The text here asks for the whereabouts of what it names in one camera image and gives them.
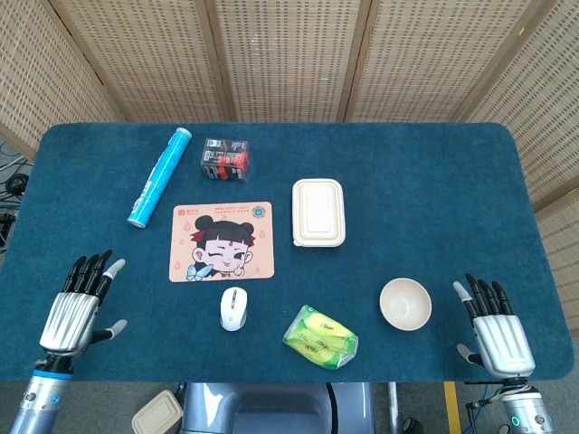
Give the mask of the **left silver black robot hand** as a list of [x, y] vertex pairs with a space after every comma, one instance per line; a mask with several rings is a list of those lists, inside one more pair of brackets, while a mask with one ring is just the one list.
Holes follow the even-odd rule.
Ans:
[[71, 360], [90, 345], [114, 339], [127, 326], [128, 321], [120, 319], [102, 330], [94, 328], [113, 280], [126, 265], [124, 259], [118, 259], [109, 266], [111, 255], [112, 251], [106, 250], [89, 258], [82, 256], [72, 264], [41, 334], [40, 346], [46, 354], [42, 367], [66, 371]]

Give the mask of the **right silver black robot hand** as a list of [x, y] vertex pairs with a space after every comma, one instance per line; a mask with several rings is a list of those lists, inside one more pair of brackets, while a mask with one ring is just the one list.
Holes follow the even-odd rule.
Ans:
[[529, 377], [536, 363], [505, 289], [497, 281], [487, 283], [471, 274], [465, 278], [469, 288], [459, 281], [452, 286], [468, 312], [478, 350], [473, 352], [465, 344], [458, 344], [460, 356], [467, 363], [484, 367], [501, 381]]

